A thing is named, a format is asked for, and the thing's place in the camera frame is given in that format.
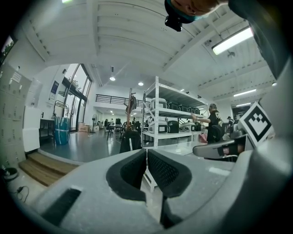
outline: black t-shirt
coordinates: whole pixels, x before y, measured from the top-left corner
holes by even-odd
[[[213,136],[214,129],[212,128],[212,126],[219,124],[219,121],[221,120],[220,112],[217,110],[212,111],[209,116],[209,119],[211,120],[211,122],[209,123],[208,131],[207,131],[207,141],[213,142],[214,138],[212,136]]]

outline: black bag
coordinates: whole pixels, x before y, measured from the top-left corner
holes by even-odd
[[[141,149],[141,136],[138,132],[126,131],[122,135],[121,147],[119,153],[124,153],[136,149]]]

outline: staircase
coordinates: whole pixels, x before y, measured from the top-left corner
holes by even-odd
[[[18,165],[30,177],[45,186],[50,186],[78,167],[77,165],[49,158],[38,152],[29,154],[28,159]]]

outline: railing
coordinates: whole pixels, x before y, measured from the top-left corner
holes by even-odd
[[[96,102],[128,105],[128,98],[96,94]],[[137,107],[142,107],[142,100],[136,100],[136,103]]]

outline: metal shelving unit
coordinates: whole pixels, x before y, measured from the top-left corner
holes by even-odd
[[[146,105],[146,98],[155,98],[155,109],[149,110]],[[193,97],[189,94],[181,92],[177,89],[172,87],[162,85],[159,83],[159,77],[156,76],[156,81],[151,87],[145,92],[143,98],[143,107],[142,107],[142,122],[144,122],[145,115],[151,115],[155,121],[155,133],[143,132],[141,133],[141,145],[143,145],[143,135],[147,135],[154,138],[154,148],[158,147],[158,140],[159,139],[168,139],[168,138],[179,138],[179,137],[187,137],[195,135],[194,132],[186,133],[186,132],[179,132],[179,133],[165,133],[159,134],[158,133],[158,123],[159,117],[170,117],[170,118],[183,118],[183,119],[192,119],[191,113],[189,112],[182,112],[176,111],[172,109],[162,108],[159,107],[159,98],[163,98],[167,101],[175,101],[184,106],[189,107],[197,107],[202,105],[207,105],[200,101],[198,98]],[[196,115],[198,118],[203,118],[205,116]]]

